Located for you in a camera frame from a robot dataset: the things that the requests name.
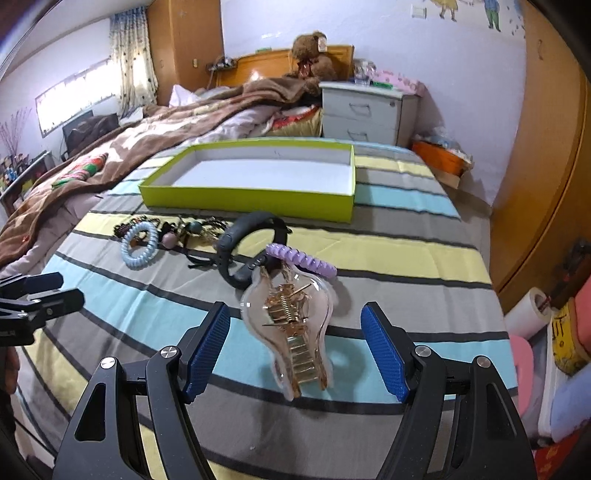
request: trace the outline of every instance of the black fitness band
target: black fitness band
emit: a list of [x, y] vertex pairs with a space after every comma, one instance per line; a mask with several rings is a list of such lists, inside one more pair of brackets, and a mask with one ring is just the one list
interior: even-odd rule
[[273, 229], [275, 231], [273, 242], [282, 245], [287, 243], [287, 235], [291, 233], [285, 222], [278, 216], [269, 212], [257, 211], [238, 218], [217, 241], [217, 270], [232, 287], [246, 290], [252, 283], [252, 271], [255, 267], [265, 265], [270, 271], [279, 268], [281, 260], [267, 257], [265, 250], [261, 250], [255, 257], [241, 266], [234, 275], [230, 275], [228, 270], [232, 261], [232, 251], [242, 239], [253, 232], [264, 229]]

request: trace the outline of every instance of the yellow container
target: yellow container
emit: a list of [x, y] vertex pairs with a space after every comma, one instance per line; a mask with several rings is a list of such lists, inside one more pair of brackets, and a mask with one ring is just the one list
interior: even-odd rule
[[351, 221], [350, 144], [253, 138], [188, 147], [139, 185], [150, 207], [251, 212]]

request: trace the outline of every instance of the finger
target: finger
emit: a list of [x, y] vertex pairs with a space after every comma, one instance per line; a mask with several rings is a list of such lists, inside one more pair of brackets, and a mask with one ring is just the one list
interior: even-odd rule
[[18, 357], [17, 349], [13, 346], [7, 348], [6, 359], [7, 368], [13, 368], [16, 371], [21, 369], [21, 360]]
[[14, 395], [17, 391], [17, 380], [18, 380], [18, 371], [13, 370], [11, 368], [6, 369], [6, 373], [4, 375], [5, 380], [5, 391], [9, 395]]

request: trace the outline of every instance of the orange storage bin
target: orange storage bin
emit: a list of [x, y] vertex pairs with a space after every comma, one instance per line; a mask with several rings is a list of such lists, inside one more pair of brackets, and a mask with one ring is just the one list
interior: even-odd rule
[[445, 148], [426, 142], [413, 142], [413, 152], [432, 168], [460, 177], [466, 170], [464, 159], [449, 153]]

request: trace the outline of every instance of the metal screw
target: metal screw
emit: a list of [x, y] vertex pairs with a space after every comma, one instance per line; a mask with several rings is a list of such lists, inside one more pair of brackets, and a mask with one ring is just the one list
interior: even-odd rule
[[164, 358], [170, 358], [177, 354], [177, 348], [175, 346], [165, 346], [162, 350], [160, 350], [160, 355]]
[[109, 368], [111, 368], [113, 365], [115, 364], [115, 359], [112, 356], [108, 356], [107, 358], [103, 358], [100, 361], [100, 365], [102, 368], [104, 368], [105, 370], [108, 370]]
[[431, 349], [427, 345], [419, 345], [415, 348], [414, 352], [418, 356], [429, 356], [431, 355]]
[[491, 365], [491, 361], [485, 356], [479, 356], [476, 359], [476, 363], [480, 365], [482, 368], [489, 368]]

